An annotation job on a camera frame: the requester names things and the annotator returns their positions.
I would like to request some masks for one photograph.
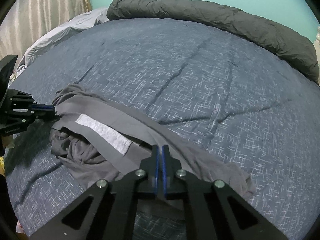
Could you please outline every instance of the gray cloth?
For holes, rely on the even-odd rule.
[[[110,20],[171,18],[213,26],[254,42],[286,60],[310,80],[318,81],[316,50],[308,38],[238,8],[192,0],[113,0],[107,17]]]
[[[79,139],[76,139],[70,147],[65,140],[59,140],[59,133],[53,136],[52,140],[53,154],[58,152],[57,155],[61,155],[59,149],[63,147],[65,155],[69,152],[72,156],[68,158],[71,161],[66,163],[68,167],[73,166],[71,173],[78,181],[80,180],[81,185],[91,186],[94,181],[103,178],[113,181],[120,175],[115,172],[115,169],[121,175],[125,175],[138,169],[141,160],[150,156],[150,153],[141,149],[140,155],[133,158],[131,151],[135,150],[135,146],[131,147],[129,154],[122,155],[93,129],[75,122],[81,114],[86,114],[119,133],[137,138],[150,146],[168,144],[170,155],[181,162],[183,169],[195,174],[199,179],[209,182],[222,179],[244,198],[249,198],[255,191],[250,175],[242,171],[238,165],[220,162],[215,156],[183,140],[134,108],[102,99],[98,95],[86,92],[78,85],[69,85],[58,91],[53,105],[61,118],[53,124],[52,128],[55,130],[67,128],[83,136],[90,143],[88,145],[87,141],[78,142]],[[97,156],[97,151],[105,160]],[[83,159],[85,159],[85,167],[82,170]]]
[[[257,186],[249,204],[290,240],[303,239],[318,217],[320,89],[273,53],[200,23],[114,20],[55,46],[11,87],[50,104],[72,83],[239,164]],[[51,154],[49,133],[33,123],[5,158],[10,200],[28,235],[83,192]],[[181,240],[185,226],[138,212],[133,239]]]

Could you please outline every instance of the mattress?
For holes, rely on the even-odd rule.
[[[290,240],[303,239],[319,215],[319,87],[264,48],[195,22],[113,20],[40,56],[11,88],[49,104],[71,83],[238,163],[257,186],[250,205]],[[5,157],[10,200],[28,235],[83,192],[51,154],[49,132],[34,122]],[[138,213],[133,238],[185,239],[185,225]]]

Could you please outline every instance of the silver rivet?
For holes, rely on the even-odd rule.
[[[176,175],[178,177],[184,177],[186,176],[187,172],[185,170],[177,170]]]
[[[107,185],[107,181],[104,179],[99,179],[96,184],[98,187],[105,187]]]
[[[214,185],[215,185],[217,188],[222,188],[222,187],[224,187],[225,183],[224,183],[222,180],[218,179],[218,180],[216,180],[216,181],[214,182]]]
[[[146,172],[144,170],[136,170],[136,175],[138,177],[142,177],[146,174]]]

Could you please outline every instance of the yellow object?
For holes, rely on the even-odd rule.
[[[0,174],[4,176],[4,160],[0,157]]]

